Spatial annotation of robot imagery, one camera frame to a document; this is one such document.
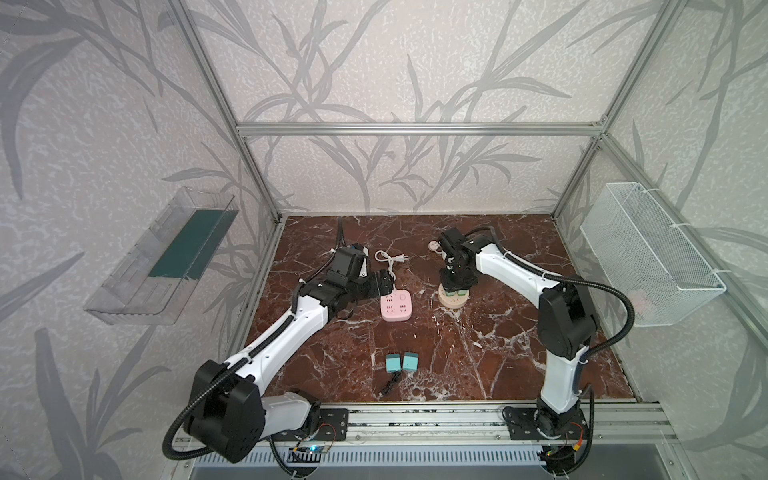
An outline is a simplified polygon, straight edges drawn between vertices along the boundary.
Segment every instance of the pink power strip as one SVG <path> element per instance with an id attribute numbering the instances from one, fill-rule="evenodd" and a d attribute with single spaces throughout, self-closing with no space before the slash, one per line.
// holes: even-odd
<path id="1" fill-rule="evenodd" d="M 386 322 L 402 322 L 411 318 L 413 305 L 408 290 L 393 290 L 382 297 L 382 318 Z"/>

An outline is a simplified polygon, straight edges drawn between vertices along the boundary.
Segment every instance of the red marble tabletop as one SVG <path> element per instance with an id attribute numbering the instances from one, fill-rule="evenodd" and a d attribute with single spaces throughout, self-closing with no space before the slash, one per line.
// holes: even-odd
<path id="1" fill-rule="evenodd" d="M 396 286 L 412 294 L 413 315 L 399 323 L 381 319 L 378 300 L 361 302 L 351 319 L 335 319 L 304 343 L 278 372 L 267 395 L 300 389 L 323 402 L 400 400 L 529 400 L 544 382 L 546 352 L 536 337 L 538 311 L 523 296 L 488 276 L 480 276 L 460 310 L 437 299 L 442 258 L 427 244 L 440 231 L 493 224 L 502 243 L 520 257 L 556 273 L 574 272 L 547 215 L 418 215 L 344 217 L 347 244 L 360 242 L 390 255 Z M 290 305 L 301 276 L 327 258 L 336 241 L 335 217 L 291 217 L 248 336 L 252 342 Z M 373 261 L 374 270 L 386 263 Z M 390 353 L 419 354 L 387 395 L 379 392 L 390 375 Z M 582 383 L 592 382 L 598 398 L 631 398 L 632 391 L 611 351 L 591 359 Z"/>

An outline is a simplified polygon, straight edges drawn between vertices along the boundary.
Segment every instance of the wallpaper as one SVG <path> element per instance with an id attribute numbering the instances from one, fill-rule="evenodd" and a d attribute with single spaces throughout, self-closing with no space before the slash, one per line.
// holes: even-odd
<path id="1" fill-rule="evenodd" d="M 190 0 L 238 121 L 597 121 L 661 1 Z M 286 212 L 548 212 L 586 138 L 250 138 Z"/>
<path id="2" fill-rule="evenodd" d="M 767 6 L 688 2 L 611 132 L 763 305 Z M 593 280 L 606 278 L 579 226 L 610 181 L 627 179 L 599 154 L 558 218 L 574 265 Z M 621 305 L 594 297 L 616 332 Z M 768 357 L 722 297 L 614 348 L 635 391 L 664 406 L 700 478 L 764 478 Z"/>
<path id="3" fill-rule="evenodd" d="M 273 223 L 163 2 L 0 2 L 0 478 L 159 478 Z M 181 186 L 240 212 L 173 326 L 83 306 Z"/>
<path id="4" fill-rule="evenodd" d="M 587 137 L 262 137 L 250 148 L 286 212 L 548 214 L 587 142 Z M 300 166 L 297 158 L 304 159 Z"/>
<path id="5" fill-rule="evenodd" d="M 766 308 L 767 6 L 686 7 L 611 132 Z"/>

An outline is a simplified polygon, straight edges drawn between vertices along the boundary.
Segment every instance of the mesh basket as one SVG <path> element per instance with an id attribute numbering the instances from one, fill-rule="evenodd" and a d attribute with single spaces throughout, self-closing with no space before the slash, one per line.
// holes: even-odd
<path id="1" fill-rule="evenodd" d="M 638 183 L 606 184 L 581 232 L 636 326 L 672 325 L 725 291 L 720 277 Z"/>

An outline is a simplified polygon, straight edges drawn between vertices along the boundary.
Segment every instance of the round beige power strip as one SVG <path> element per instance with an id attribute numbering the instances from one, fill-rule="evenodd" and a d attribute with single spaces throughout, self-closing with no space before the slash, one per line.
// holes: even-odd
<path id="1" fill-rule="evenodd" d="M 447 306 L 451 309 L 460 309 L 466 305 L 469 300 L 469 290 L 459 290 L 463 295 L 459 295 L 458 292 L 453 292 L 451 296 L 445 295 L 445 289 L 442 288 L 442 283 L 437 289 L 437 297 L 443 306 Z"/>

